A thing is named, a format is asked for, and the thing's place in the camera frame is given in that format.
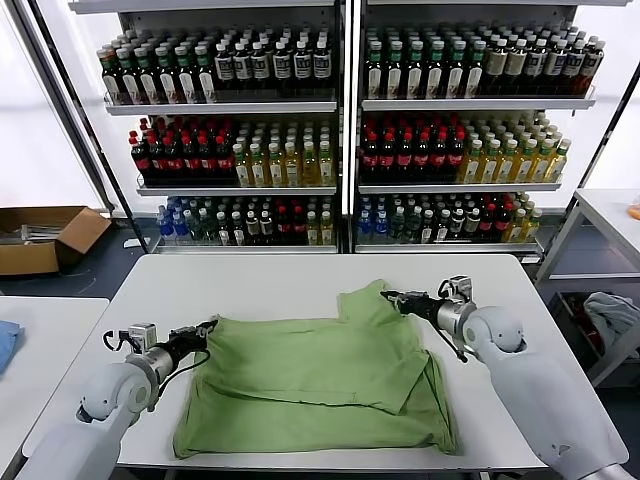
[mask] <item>yellow drink bottle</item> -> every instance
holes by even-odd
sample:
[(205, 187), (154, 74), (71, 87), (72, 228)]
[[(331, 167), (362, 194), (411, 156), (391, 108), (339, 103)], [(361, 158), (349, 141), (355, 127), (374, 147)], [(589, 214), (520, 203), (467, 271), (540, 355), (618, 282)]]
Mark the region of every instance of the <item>yellow drink bottle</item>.
[(549, 162), (551, 161), (551, 149), (553, 148), (553, 140), (547, 138), (542, 142), (542, 145), (538, 143), (540, 150), (537, 155), (534, 155), (534, 160), (529, 170), (529, 176), (527, 182), (540, 183), (544, 179), (544, 174), (549, 168)]
[(511, 167), (511, 175), (509, 176), (509, 183), (524, 183), (531, 170), (531, 163), (533, 163), (533, 152), (538, 145), (538, 142), (530, 138), (527, 140), (526, 145), (522, 150), (520, 156), (516, 155), (516, 161)]
[(508, 183), (511, 169), (516, 156), (516, 147), (518, 142), (515, 140), (507, 140), (504, 153), (499, 157), (496, 171), (493, 175), (493, 183)]
[(560, 141), (556, 154), (551, 160), (551, 163), (549, 163), (549, 168), (547, 168), (547, 171), (544, 174), (543, 181), (545, 183), (556, 183), (558, 181), (558, 178), (560, 178), (560, 174), (562, 173), (562, 169), (567, 164), (567, 151), (569, 151), (570, 146), (571, 140), (565, 139)]

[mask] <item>bottle label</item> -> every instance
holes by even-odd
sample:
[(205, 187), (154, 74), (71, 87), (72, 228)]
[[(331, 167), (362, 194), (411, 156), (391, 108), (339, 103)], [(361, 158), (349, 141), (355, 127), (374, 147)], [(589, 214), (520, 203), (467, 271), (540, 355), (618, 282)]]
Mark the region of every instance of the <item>bottle label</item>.
[(138, 90), (136, 79), (133, 75), (123, 75), (122, 81), (124, 82), (124, 86), (127, 87), (127, 92), (129, 92), (129, 97), (131, 97), (131, 103), (140, 105), (142, 103), (142, 95), (140, 95), (140, 90)]
[(365, 155), (362, 157), (362, 164), (365, 167), (375, 167), (378, 165), (378, 156), (377, 155)]
[(507, 53), (502, 52), (498, 53), (495, 51), (490, 51), (487, 58), (487, 65), (485, 70), (488, 75), (502, 75), (504, 72), (504, 65), (507, 62)]
[(427, 92), (425, 98), (436, 98), (438, 94), (438, 88), (440, 87), (440, 77), (442, 76), (442, 69), (433, 68), (429, 70), (429, 76), (427, 77)]
[(593, 77), (596, 74), (596, 70), (600, 66), (600, 62), (604, 57), (597, 53), (589, 53), (582, 62), (582, 68), (580, 69), (580, 75), (585, 77)]
[(226, 230), (220, 230), (220, 243), (222, 243), (223, 247), (229, 245), (229, 232)]
[(291, 78), (291, 57), (280, 57), (275, 55), (273, 57), (273, 66), (276, 74), (276, 78), (287, 79)]
[(420, 87), (420, 77), (422, 69), (412, 68), (409, 70), (409, 78), (407, 80), (407, 100), (418, 98), (418, 88)]
[(193, 86), (193, 79), (191, 78), (191, 75), (188, 73), (181, 73), (180, 83), (182, 84), (182, 90), (184, 91), (187, 103), (198, 103), (196, 99), (196, 89)]
[(446, 156), (444, 154), (441, 154), (441, 153), (430, 153), (429, 154), (429, 163), (431, 165), (436, 166), (436, 167), (440, 167), (440, 166), (444, 165), (445, 159), (446, 159)]
[(456, 98), (458, 89), (460, 88), (460, 79), (462, 78), (461, 68), (452, 68), (449, 72), (449, 83), (447, 84), (447, 98)]
[(496, 169), (496, 161), (490, 160), (484, 166), (484, 172), (482, 172), (482, 181), (481, 183), (491, 183), (493, 179), (493, 172)]
[(429, 240), (431, 240), (431, 228), (430, 227), (423, 228), (422, 236), (420, 237), (420, 243), (422, 244), (429, 243)]
[(482, 69), (480, 67), (474, 67), (469, 70), (469, 78), (467, 79), (464, 98), (475, 98), (478, 85), (480, 85), (480, 77), (482, 77)]
[(282, 168), (280, 168), (280, 165), (271, 165), (269, 169), (271, 170), (273, 186), (276, 188), (282, 187)]
[(447, 163), (452, 167), (457, 167), (462, 163), (462, 155), (454, 155), (454, 154), (447, 155)]
[(383, 167), (390, 167), (393, 165), (393, 155), (380, 155), (380, 165)]
[(531, 177), (533, 183), (540, 183), (542, 181), (542, 179), (544, 178), (544, 173), (547, 171), (548, 166), (548, 160), (540, 160), (536, 164), (536, 169), (534, 170), (533, 176)]
[(233, 67), (235, 68), (236, 78), (238, 80), (251, 80), (253, 75), (251, 73), (249, 57), (234, 57)]
[(547, 56), (547, 63), (544, 64), (543, 73), (545, 75), (560, 75), (562, 72), (562, 68), (567, 60), (567, 55), (558, 54), (556, 52), (551, 52)]
[(445, 237), (447, 236), (447, 232), (449, 229), (447, 228), (439, 228), (436, 233), (436, 242), (444, 242)]
[(313, 56), (313, 74), (320, 79), (326, 79), (331, 76), (331, 55)]
[(215, 103), (216, 101), (216, 89), (213, 86), (213, 77), (210, 73), (203, 72), (198, 75), (200, 78), (200, 84), (202, 85), (202, 91), (204, 92), (204, 100), (207, 103)]
[(262, 169), (262, 165), (252, 165), (251, 171), (253, 172), (253, 178), (256, 183), (256, 187), (264, 187), (264, 170)]
[(380, 94), (380, 77), (382, 73), (379, 68), (369, 70), (369, 100), (377, 100)]
[(107, 92), (109, 92), (109, 96), (111, 97), (111, 101), (113, 102), (113, 104), (122, 104), (122, 94), (118, 89), (116, 79), (111, 75), (105, 75), (104, 77), (102, 77), (102, 81), (104, 82), (104, 86), (107, 87)]
[(236, 244), (239, 247), (243, 247), (245, 245), (245, 243), (244, 243), (244, 232), (242, 230), (234, 230), (233, 234), (236, 237)]
[(523, 73), (530, 77), (536, 77), (540, 75), (540, 73), (542, 72), (542, 67), (544, 65), (544, 57), (545, 55), (543, 55), (542, 53), (529, 52), (529, 55), (527, 55), (527, 61), (524, 63)]
[(464, 174), (464, 183), (473, 183), (476, 178), (476, 172), (478, 171), (478, 162), (476, 160), (470, 161), (467, 165), (467, 171)]
[(247, 167), (244, 165), (240, 165), (236, 167), (236, 174), (238, 175), (238, 181), (240, 182), (241, 187), (249, 186), (249, 172), (247, 171)]
[(500, 165), (500, 170), (498, 170), (498, 175), (496, 176), (495, 183), (507, 183), (507, 179), (509, 178), (509, 174), (511, 173), (511, 166), (513, 162), (511, 160), (505, 160)]
[(504, 66), (505, 75), (511, 75), (513, 77), (520, 75), (524, 68), (524, 62), (526, 59), (526, 53), (509, 52), (509, 55), (507, 56), (507, 63)]
[(331, 185), (331, 173), (333, 170), (331, 167), (332, 166), (330, 163), (322, 162), (320, 164), (320, 179), (322, 181), (323, 187), (328, 187)]
[(251, 66), (253, 68), (253, 77), (258, 80), (269, 78), (269, 58), (266, 55), (259, 57), (251, 57)]
[(158, 91), (156, 90), (156, 84), (153, 81), (153, 77), (147, 73), (140, 75), (140, 82), (144, 87), (144, 91), (147, 93), (147, 98), (151, 105), (157, 105), (160, 103), (158, 98)]
[(524, 183), (531, 168), (531, 160), (525, 160), (520, 164), (518, 173), (516, 174), (515, 183)]
[(387, 80), (387, 100), (395, 100), (398, 98), (401, 75), (402, 72), (399, 68), (392, 68), (389, 70), (389, 77)]
[(296, 54), (293, 59), (296, 78), (300, 80), (311, 78), (311, 55), (308, 53)]
[(427, 163), (429, 163), (428, 155), (414, 155), (413, 163), (415, 163), (419, 167), (424, 167)]
[(567, 77), (575, 77), (580, 73), (580, 67), (584, 62), (584, 53), (570, 53), (567, 55), (567, 61), (562, 69), (562, 74)]
[(307, 230), (307, 239), (309, 240), (309, 245), (317, 245), (318, 244), (318, 231), (315, 229)]
[(167, 95), (167, 101), (169, 103), (178, 103), (178, 92), (176, 86), (173, 84), (173, 78), (168, 73), (160, 75), (160, 82), (164, 87), (164, 91)]
[(236, 78), (233, 70), (233, 60), (231, 60), (231, 58), (216, 58), (215, 62), (216, 72), (218, 73), (218, 78), (220, 80), (226, 82)]
[(290, 187), (299, 187), (298, 167), (296, 165), (287, 165), (287, 180)]
[(322, 244), (333, 245), (333, 231), (329, 229), (322, 229)]

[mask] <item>bottle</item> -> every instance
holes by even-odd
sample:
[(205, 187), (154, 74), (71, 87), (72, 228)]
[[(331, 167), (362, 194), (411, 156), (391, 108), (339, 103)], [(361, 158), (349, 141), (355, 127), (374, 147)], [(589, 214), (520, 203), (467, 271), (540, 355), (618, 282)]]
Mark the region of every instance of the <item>bottle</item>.
[(420, 233), (420, 243), (431, 243), (431, 237), (433, 236), (433, 210), (424, 211), (424, 219), (422, 222), (422, 231)]
[(269, 172), (271, 173), (271, 185), (273, 187), (282, 188), (287, 184), (284, 159), (277, 143), (269, 144)]
[(491, 140), (487, 153), (480, 157), (476, 183), (491, 183), (498, 163), (500, 140)]
[(453, 42), (453, 52), (451, 53), (451, 60), (447, 65), (448, 75), (447, 80), (444, 83), (445, 97), (446, 98), (458, 98), (460, 92), (460, 81), (462, 80), (464, 50), (467, 47), (467, 43), (462, 40), (456, 40)]
[(333, 220), (331, 212), (323, 211), (320, 218), (320, 232), (323, 245), (333, 245)]
[(553, 148), (553, 140), (547, 138), (540, 144), (540, 150), (533, 157), (533, 163), (527, 176), (527, 182), (540, 183), (544, 179), (545, 173), (551, 162), (551, 149)]
[(387, 100), (396, 100), (400, 93), (400, 79), (402, 77), (402, 42), (391, 42), (389, 62), (386, 67), (386, 92)]
[(492, 183), (504, 184), (509, 182), (517, 147), (518, 142), (513, 139), (507, 140), (504, 152), (498, 156), (498, 163), (496, 164)]
[(444, 42), (436, 40), (431, 44), (431, 56), (429, 63), (425, 66), (426, 86), (425, 98), (436, 98), (440, 91), (440, 81), (442, 78), (442, 54)]
[(404, 207), (396, 207), (396, 213), (391, 217), (389, 222), (389, 238), (392, 243), (399, 243), (400, 236), (404, 230)]
[(407, 65), (406, 92), (407, 100), (422, 97), (422, 49), (424, 44), (420, 40), (411, 42), (411, 53)]
[(318, 219), (316, 212), (307, 212), (307, 245), (318, 245)]
[(575, 95), (584, 96), (589, 90), (591, 81), (598, 71), (598, 68), (600, 68), (600, 63), (602, 63), (604, 59), (603, 49), (605, 43), (606, 42), (599, 40), (591, 50), (586, 52), (582, 67), (580, 68), (580, 74), (576, 77), (573, 84), (573, 93)]
[(556, 150), (556, 153), (551, 159), (549, 167), (544, 174), (544, 179), (542, 180), (544, 183), (558, 182), (560, 174), (562, 173), (564, 166), (567, 164), (567, 152), (569, 151), (570, 146), (571, 140), (564, 139), (560, 141), (558, 149)]
[(533, 138), (527, 140), (522, 154), (516, 156), (516, 161), (511, 167), (511, 176), (509, 177), (509, 183), (525, 183), (529, 172), (531, 171), (531, 165), (533, 163), (533, 154), (538, 142)]
[(478, 225), (480, 224), (480, 209), (472, 208), (467, 212), (467, 218), (465, 219), (463, 226), (463, 235), (465, 238), (473, 238), (476, 236)]
[(142, 105), (142, 92), (144, 92), (144, 89), (142, 88), (142, 84), (138, 80), (137, 72), (135, 71), (136, 68), (134, 67), (132, 61), (133, 59), (131, 58), (129, 50), (125, 48), (119, 48), (118, 50), (116, 50), (116, 55), (118, 56), (118, 60), (120, 61), (120, 74), (122, 76), (122, 82), (124, 83), (124, 86), (126, 88), (129, 101), (133, 105)]
[(477, 40), (473, 44), (473, 55), (463, 75), (464, 98), (475, 98), (482, 79), (482, 67), (484, 64), (484, 52), (486, 42)]
[(499, 93), (500, 77), (507, 63), (507, 40), (501, 38), (487, 53), (484, 67), (482, 90), (488, 95)]
[(328, 88), (331, 82), (331, 52), (326, 40), (318, 40), (313, 52), (313, 76), (317, 88)]
[(540, 217), (542, 217), (542, 210), (534, 208), (531, 213), (531, 218), (525, 220), (520, 234), (518, 235), (518, 242), (522, 243), (534, 243), (536, 241), (536, 233), (540, 228)]
[(302, 184), (305, 187), (320, 185), (320, 167), (313, 151), (313, 142), (304, 142), (304, 163), (302, 165)]
[(526, 212), (523, 208), (519, 208), (516, 210), (513, 221), (509, 225), (509, 228), (507, 228), (502, 235), (503, 242), (514, 243), (519, 241), (519, 237), (522, 233), (522, 227), (524, 225), (525, 214)]
[(311, 62), (311, 52), (307, 48), (307, 44), (303, 41), (296, 43), (293, 66), (298, 93), (301, 95), (308, 94), (312, 88), (313, 65)]
[(447, 237), (447, 234), (449, 233), (450, 217), (451, 217), (450, 210), (445, 208), (440, 212), (440, 218), (438, 219), (438, 222), (436, 223), (436, 226), (435, 226), (435, 230), (436, 230), (435, 243), (442, 243)]

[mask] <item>display shelf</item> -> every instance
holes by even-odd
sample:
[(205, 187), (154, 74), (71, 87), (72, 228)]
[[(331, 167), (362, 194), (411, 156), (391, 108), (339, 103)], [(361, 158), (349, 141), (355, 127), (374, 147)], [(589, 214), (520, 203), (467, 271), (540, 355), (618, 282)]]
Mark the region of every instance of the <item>display shelf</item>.
[(79, 14), (157, 12), (221, 8), (331, 7), (332, 0), (78, 0), (69, 8)]
[(427, 243), (356, 245), (356, 253), (511, 253), (542, 254), (539, 243)]
[(107, 112), (113, 116), (126, 115), (229, 115), (257, 113), (332, 113), (336, 101), (292, 102), (219, 102), (163, 105), (113, 105), (107, 102)]
[(592, 86), (584, 98), (436, 98), (433, 100), (363, 100), (365, 112), (408, 110), (587, 110), (595, 103)]
[(338, 253), (335, 245), (292, 245), (292, 246), (255, 246), (221, 247), (217, 245), (158, 245), (155, 253), (207, 254), (207, 255), (300, 255)]
[(142, 197), (208, 197), (208, 196), (276, 196), (276, 195), (317, 195), (336, 193), (336, 187), (305, 188), (240, 188), (240, 187), (147, 187), (138, 182), (136, 189)]
[(560, 188), (557, 183), (464, 183), (464, 184), (420, 184), (420, 185), (362, 185), (363, 194), (384, 193), (473, 193), (473, 192), (552, 192)]

